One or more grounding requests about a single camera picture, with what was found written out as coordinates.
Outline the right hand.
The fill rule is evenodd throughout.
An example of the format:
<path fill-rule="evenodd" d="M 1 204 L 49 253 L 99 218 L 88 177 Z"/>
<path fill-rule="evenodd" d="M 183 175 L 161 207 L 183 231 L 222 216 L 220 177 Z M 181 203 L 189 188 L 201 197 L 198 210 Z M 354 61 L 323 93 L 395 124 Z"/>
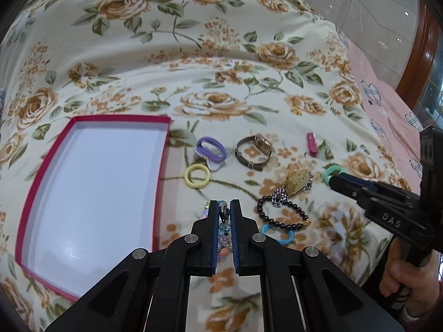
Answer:
<path fill-rule="evenodd" d="M 395 238 L 387 257 L 379 289 L 384 297 L 399 291 L 401 285 L 410 290 L 405 308 L 411 317 L 421 317 L 428 313 L 439 300 L 438 254 L 432 251 L 429 261 L 422 268 L 417 268 L 401 259 L 400 240 Z"/>

